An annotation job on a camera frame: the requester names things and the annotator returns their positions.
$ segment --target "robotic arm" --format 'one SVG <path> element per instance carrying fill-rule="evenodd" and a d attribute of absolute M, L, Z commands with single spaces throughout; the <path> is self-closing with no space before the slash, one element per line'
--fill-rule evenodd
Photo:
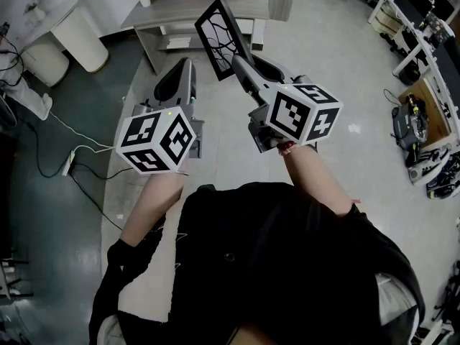
<path fill-rule="evenodd" d="M 257 103 L 249 113 L 249 132 L 260 152 L 277 139 L 308 144 L 327 138 L 342 103 L 306 75 L 294 76 L 266 57 L 251 54 L 225 0 L 215 0 L 195 23 L 221 81 L 235 74 Z"/>
<path fill-rule="evenodd" d="M 294 76 L 287 68 L 275 63 L 267 57 L 252 54 L 254 64 L 250 65 L 243 57 L 233 56 L 231 67 L 243 89 L 256 101 L 258 108 L 249 113 L 248 129 L 259 151 L 265 152 L 275 147 L 273 139 L 282 139 L 279 133 L 268 124 L 268 111 L 273 86 L 277 83 L 311 83 L 306 75 Z"/>
<path fill-rule="evenodd" d="M 201 158 L 204 121 L 193 117 L 195 99 L 195 67 L 184 57 L 124 120 L 116 152 L 140 174 L 179 172 L 188 152 Z"/>

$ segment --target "black cable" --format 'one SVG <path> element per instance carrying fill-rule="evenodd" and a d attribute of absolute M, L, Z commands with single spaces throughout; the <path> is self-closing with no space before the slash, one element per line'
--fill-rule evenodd
<path fill-rule="evenodd" d="M 47 179 L 51 179 L 53 177 L 55 177 L 59 172 L 60 170 L 63 168 L 63 166 L 65 165 L 65 163 L 67 162 L 67 159 L 68 159 L 68 155 L 70 153 L 68 153 L 68 155 L 65 156 L 65 159 L 63 160 L 63 163 L 60 165 L 60 167 L 51 175 L 46 175 L 43 171 L 42 171 L 42 168 L 40 167 L 40 157 L 39 157 L 39 149 L 40 149 L 40 143 L 39 143 L 39 140 L 38 140 L 38 133 L 37 131 L 35 130 L 34 126 L 32 124 L 30 124 L 28 121 L 25 121 L 21 118 L 18 117 L 18 120 L 22 121 L 23 123 L 25 123 L 27 125 L 27 128 L 29 128 L 30 130 L 32 130 L 35 134 L 35 141 L 36 141 L 36 144 L 37 144 L 37 149 L 35 151 L 35 159 L 37 161 L 37 169 L 38 171 L 40 172 L 40 174 L 42 175 L 42 177 L 44 178 L 47 178 Z"/>
<path fill-rule="evenodd" d="M 123 231 L 123 229 L 122 229 L 120 226 L 118 226 L 117 224 L 115 224 L 111 219 L 109 219 L 109 218 L 107 217 L 107 215 L 102 211 L 102 208 L 99 207 L 99 205 L 97 204 L 97 202 L 96 202 L 89 194 L 87 194 L 87 192 L 83 189 L 83 187 L 81 186 L 81 184 L 80 184 L 77 180 L 75 180 L 75 178 L 73 177 L 72 173 L 69 172 L 69 175 L 70 175 L 70 177 L 73 179 L 73 181 L 75 182 L 75 184 L 78 185 L 78 187 L 79 187 L 80 190 L 83 192 L 83 194 L 84 194 L 85 196 L 87 196 L 87 197 L 89 198 L 89 200 L 90 200 L 91 202 L 93 202 L 93 204 L 97 207 L 97 209 L 99 210 L 99 212 L 102 213 L 102 216 L 104 216 L 107 220 L 109 220 L 110 223 L 111 223 L 112 225 L 114 225 L 116 228 L 118 228 L 118 229 L 120 229 L 121 231 Z"/>
<path fill-rule="evenodd" d="M 23 61 L 21 55 L 19 54 L 19 52 L 18 52 L 16 46 L 14 46 L 14 45 L 5 37 L 4 34 L 0 34 L 0 37 L 3 37 L 3 38 L 5 39 L 5 41 L 7 41 L 7 42 L 14 48 L 14 51 L 16 51 L 16 52 L 13 52 L 13 54 L 17 55 L 17 58 L 21 60 L 21 65 L 22 65 L 22 72 L 21 72 L 21 74 L 19 75 L 19 78 L 18 78 L 18 80 L 17 80 L 17 82 L 16 82 L 15 84 L 10 84 L 10 83 L 8 83 L 6 80 L 3 80 L 3 79 L 0 79 L 0 82 L 5 83 L 8 87 L 16 87 L 16 86 L 19 84 L 19 82 L 21 81 L 21 78 L 23 78 L 23 74 L 24 74 L 24 72 L 25 72 L 24 61 Z"/>
<path fill-rule="evenodd" d="M 101 179 L 101 180 L 110 180 L 112 178 L 115 178 L 118 174 L 120 174 L 120 173 L 122 173 L 124 171 L 128 171 L 128 170 L 133 169 L 132 167 L 128 167 L 127 169 L 120 170 L 120 171 L 116 172 L 115 174 L 113 174 L 112 176 L 109 176 L 109 177 L 105 178 L 103 176 L 100 176 L 96 171 L 94 171 L 93 169 L 91 169 L 89 166 L 87 166 L 85 164 L 81 164 L 81 163 L 76 162 L 75 166 L 77 166 L 77 165 L 86 167 L 88 170 L 90 170 L 94 174 L 94 176 L 96 176 L 98 179 Z"/>
<path fill-rule="evenodd" d="M 18 59 L 18 58 L 19 58 L 19 55 L 16 54 L 15 52 L 12 52 L 12 51 L 10 51 L 10 50 L 0 50 L 0 54 L 13 54 L 13 55 L 16 55 L 16 64 L 14 64 L 14 65 L 12 65 L 12 66 L 6 68 L 6 69 L 0 69 L 0 72 L 6 72 L 7 70 L 12 69 L 12 68 L 14 68 L 16 65 L 19 64 L 19 59 Z"/>
<path fill-rule="evenodd" d="M 391 93 L 389 90 L 387 90 L 387 89 L 385 88 L 385 89 L 383 90 L 383 96 L 385 96 L 385 98 L 386 98 L 389 102 L 391 102 L 393 105 L 401 106 L 401 103 L 395 103 L 395 102 L 391 101 L 391 100 L 387 97 L 387 95 L 385 94 L 385 91 L 388 92 L 391 96 L 393 96 L 393 97 L 396 98 L 397 100 L 399 100 L 399 99 L 398 99 L 393 93 Z"/>

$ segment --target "desk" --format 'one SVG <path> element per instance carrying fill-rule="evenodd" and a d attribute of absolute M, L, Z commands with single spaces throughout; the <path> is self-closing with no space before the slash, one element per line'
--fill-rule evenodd
<path fill-rule="evenodd" d="M 18 47 L 27 69 L 48 86 L 58 83 L 68 69 L 68 59 L 46 38 L 48 32 L 90 73 L 109 59 L 109 52 L 77 9 L 79 1 L 65 0 L 49 10 Z"/>
<path fill-rule="evenodd" d="M 235 18 L 253 19 L 254 31 L 260 22 L 269 19 L 268 0 L 226 0 Z M 151 6 L 138 3 L 129 13 L 121 28 L 134 27 L 156 73 L 165 64 L 166 49 L 170 39 L 189 37 L 187 49 L 203 48 L 196 31 L 187 34 L 163 35 L 166 24 L 195 23 L 214 0 L 154 0 Z"/>
<path fill-rule="evenodd" d="M 375 18 L 377 15 L 378 11 L 382 7 L 383 3 L 388 1 L 390 6 L 395 10 L 397 17 L 401 20 L 401 22 L 408 27 L 412 33 L 415 35 L 415 38 L 418 41 L 418 45 L 409 53 L 407 57 L 392 71 L 394 75 L 398 75 L 399 72 L 411 61 L 415 58 L 415 56 L 423 50 L 423 52 L 426 55 L 426 60 L 428 61 L 428 70 L 424 72 L 422 77 L 427 77 L 431 75 L 434 77 L 436 83 L 433 83 L 437 85 L 439 88 L 440 93 L 440 98 L 439 100 L 447 104 L 449 111 L 451 112 L 451 119 L 448 121 L 447 119 L 446 122 L 448 122 L 449 127 L 451 128 L 451 133 L 452 137 L 447 137 L 447 140 L 451 140 L 451 142 L 455 143 L 452 145 L 452 147 L 456 147 L 457 143 L 460 140 L 460 120 L 456 112 L 456 106 L 452 101 L 452 98 L 450 96 L 449 90 L 447 89 L 446 82 L 444 82 L 444 79 L 441 75 L 441 72 L 439 71 L 439 67 L 436 64 L 436 59 L 433 57 L 432 53 L 432 47 L 425 41 L 423 33 L 414 25 L 414 22 L 412 20 L 414 19 L 409 19 L 407 18 L 403 12 L 400 10 L 400 7 L 395 3 L 394 0 L 379 0 L 374 11 L 371 13 L 369 19 L 367 20 L 369 23 L 372 22 L 372 20 Z"/>

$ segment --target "black shirt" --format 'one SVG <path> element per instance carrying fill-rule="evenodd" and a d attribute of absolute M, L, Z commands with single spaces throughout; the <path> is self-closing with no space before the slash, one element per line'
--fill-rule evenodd
<path fill-rule="evenodd" d="M 397 344 L 380 325 L 379 272 L 411 291 L 423 320 L 409 261 L 356 206 L 338 218 L 284 183 L 201 187 L 185 202 L 178 232 L 187 239 L 176 246 L 169 321 L 118 312 L 127 344 L 226 344 L 247 322 L 277 344 Z"/>

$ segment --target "black monitor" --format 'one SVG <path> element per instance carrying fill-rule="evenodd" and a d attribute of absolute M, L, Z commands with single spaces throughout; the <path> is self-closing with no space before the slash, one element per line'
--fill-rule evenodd
<path fill-rule="evenodd" d="M 415 9 L 417 9 L 417 12 L 420 13 L 420 15 L 425 18 L 426 15 L 431 11 L 433 8 L 433 5 L 430 0 L 408 0 Z"/>
<path fill-rule="evenodd" d="M 394 0 L 400 11 L 412 22 L 415 28 L 418 28 L 425 17 L 408 1 L 408 0 Z"/>
<path fill-rule="evenodd" d="M 434 0 L 433 13 L 442 20 L 447 20 L 454 12 L 454 7 L 449 0 Z"/>

